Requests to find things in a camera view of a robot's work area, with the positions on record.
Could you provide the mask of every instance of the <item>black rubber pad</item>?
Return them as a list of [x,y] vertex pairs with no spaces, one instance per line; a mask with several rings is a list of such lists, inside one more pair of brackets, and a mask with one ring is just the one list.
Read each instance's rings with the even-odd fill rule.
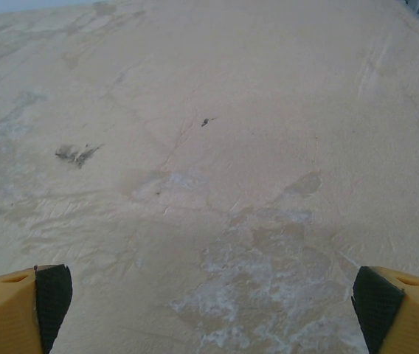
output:
[[49,354],[72,301],[72,276],[65,265],[35,273],[35,301],[44,354]]
[[370,354],[381,349],[405,293],[369,267],[361,267],[354,282],[352,304]]

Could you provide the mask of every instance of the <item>sandy surface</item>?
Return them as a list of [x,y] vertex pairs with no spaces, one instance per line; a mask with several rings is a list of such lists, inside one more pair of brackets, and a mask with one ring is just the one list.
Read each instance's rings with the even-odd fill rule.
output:
[[75,287],[54,354],[366,353],[358,267],[419,275],[419,22],[393,0],[0,15],[0,274],[50,263]]

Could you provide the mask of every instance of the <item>yellow plastic part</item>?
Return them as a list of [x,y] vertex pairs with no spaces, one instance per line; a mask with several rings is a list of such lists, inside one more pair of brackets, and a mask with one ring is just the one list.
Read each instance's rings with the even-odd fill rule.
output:
[[380,354],[419,354],[419,277],[380,267],[372,270],[406,293]]
[[41,353],[34,269],[0,276],[0,354]]

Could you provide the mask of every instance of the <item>black rubber tip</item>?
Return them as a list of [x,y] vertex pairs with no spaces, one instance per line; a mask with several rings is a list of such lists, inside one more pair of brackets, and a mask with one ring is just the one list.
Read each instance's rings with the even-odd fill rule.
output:
[[354,282],[352,304],[370,354],[381,349],[396,314],[404,291],[369,267],[361,267]]
[[35,301],[41,346],[49,354],[72,301],[72,276],[65,265],[37,270]]

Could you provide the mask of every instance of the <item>hole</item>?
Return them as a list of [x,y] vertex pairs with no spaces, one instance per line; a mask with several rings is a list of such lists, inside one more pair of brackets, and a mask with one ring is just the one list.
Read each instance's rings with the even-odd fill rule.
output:
[[396,279],[400,280],[403,284],[406,285],[419,286],[419,282],[417,280],[408,279],[404,277],[396,277]]
[[16,277],[11,277],[5,280],[2,280],[1,282],[20,282],[22,281],[24,278],[27,278],[27,275],[17,275]]

